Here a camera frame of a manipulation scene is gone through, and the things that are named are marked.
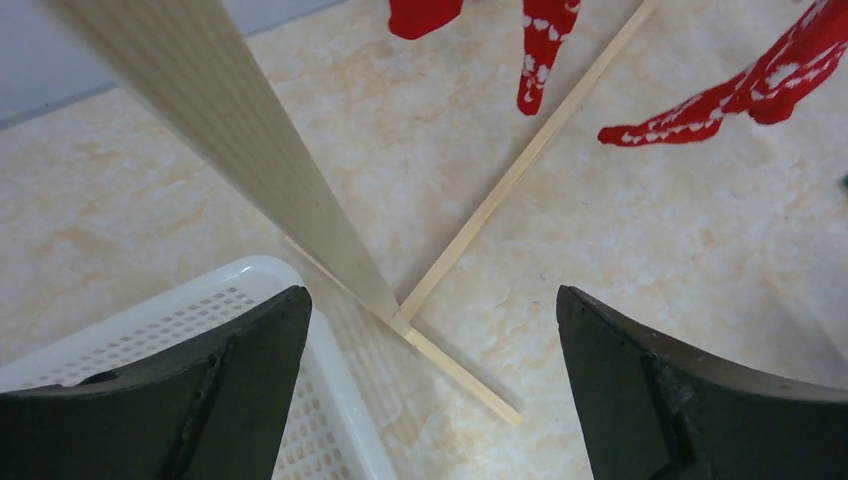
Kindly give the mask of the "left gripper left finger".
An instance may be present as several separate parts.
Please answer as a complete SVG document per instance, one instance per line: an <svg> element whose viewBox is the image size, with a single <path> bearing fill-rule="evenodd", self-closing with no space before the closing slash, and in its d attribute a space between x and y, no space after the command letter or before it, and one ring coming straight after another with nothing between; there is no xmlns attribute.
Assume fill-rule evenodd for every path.
<svg viewBox="0 0 848 480"><path fill-rule="evenodd" d="M3 393L2 477L271 478L311 312L294 286L76 385Z"/></svg>

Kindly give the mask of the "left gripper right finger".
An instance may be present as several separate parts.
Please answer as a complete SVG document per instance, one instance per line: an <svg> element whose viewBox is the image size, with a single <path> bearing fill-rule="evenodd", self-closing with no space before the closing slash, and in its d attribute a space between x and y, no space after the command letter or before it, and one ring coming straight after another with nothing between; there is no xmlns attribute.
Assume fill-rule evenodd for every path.
<svg viewBox="0 0 848 480"><path fill-rule="evenodd" d="M597 479L843 479L847 393L723 359L573 286L556 318Z"/></svg>

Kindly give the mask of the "white plastic basket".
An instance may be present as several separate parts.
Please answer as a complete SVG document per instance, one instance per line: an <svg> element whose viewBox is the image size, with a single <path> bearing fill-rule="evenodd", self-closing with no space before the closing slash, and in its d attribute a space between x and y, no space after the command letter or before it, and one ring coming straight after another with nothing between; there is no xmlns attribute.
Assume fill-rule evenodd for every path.
<svg viewBox="0 0 848 480"><path fill-rule="evenodd" d="M244 257L9 363L1 369L1 389L75 385L223 325L303 283L281 259ZM273 476L396 476L330 325L318 310L311 314Z"/></svg>

